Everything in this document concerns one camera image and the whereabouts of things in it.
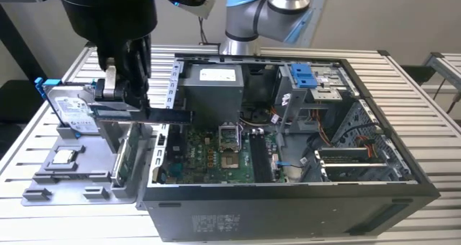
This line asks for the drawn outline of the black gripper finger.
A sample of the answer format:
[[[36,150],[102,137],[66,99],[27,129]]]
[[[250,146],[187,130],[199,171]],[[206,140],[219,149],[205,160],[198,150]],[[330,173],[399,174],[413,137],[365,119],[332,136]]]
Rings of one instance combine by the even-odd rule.
[[[131,110],[138,110],[133,117],[137,121],[147,121],[150,116],[149,99],[149,74],[145,71],[143,64],[129,64],[127,66],[127,88],[126,103]]]
[[[106,70],[106,78],[99,79],[94,91],[95,102],[121,111],[139,111],[142,108],[141,97],[135,95],[131,83],[121,78],[115,65]]]

